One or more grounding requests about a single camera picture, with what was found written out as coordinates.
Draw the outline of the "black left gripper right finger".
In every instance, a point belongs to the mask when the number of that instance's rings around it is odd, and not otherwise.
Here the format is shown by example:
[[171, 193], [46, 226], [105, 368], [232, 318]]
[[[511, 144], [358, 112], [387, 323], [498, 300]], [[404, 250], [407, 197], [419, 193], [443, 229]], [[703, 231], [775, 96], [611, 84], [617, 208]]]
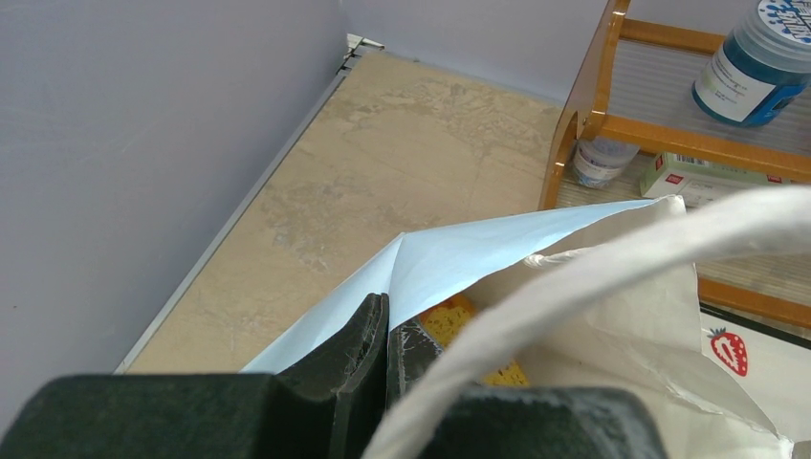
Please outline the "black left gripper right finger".
[[469, 386], [420, 458], [664, 458], [642, 400], [619, 387]]

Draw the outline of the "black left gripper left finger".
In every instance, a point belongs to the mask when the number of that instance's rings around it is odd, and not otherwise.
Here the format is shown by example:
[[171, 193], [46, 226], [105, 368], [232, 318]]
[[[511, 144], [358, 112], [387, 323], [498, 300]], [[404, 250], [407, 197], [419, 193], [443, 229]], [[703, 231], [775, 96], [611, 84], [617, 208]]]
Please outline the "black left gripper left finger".
[[277, 373], [75, 375], [41, 387], [5, 458], [358, 458], [382, 418], [388, 298]]

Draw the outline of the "light blue paper bag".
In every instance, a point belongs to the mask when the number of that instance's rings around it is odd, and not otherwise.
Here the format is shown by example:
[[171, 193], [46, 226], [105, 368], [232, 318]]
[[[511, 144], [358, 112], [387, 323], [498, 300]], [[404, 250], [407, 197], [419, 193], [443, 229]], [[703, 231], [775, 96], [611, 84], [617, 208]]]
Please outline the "light blue paper bag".
[[531, 386], [639, 396], [672, 458], [788, 458], [797, 445], [702, 352], [700, 262], [810, 250], [808, 186], [756, 188], [696, 210], [677, 196], [406, 233], [247, 365], [278, 373], [331, 338], [362, 297], [390, 328], [465, 292], [477, 314], [384, 416], [369, 458], [412, 458], [467, 387], [509, 361]]

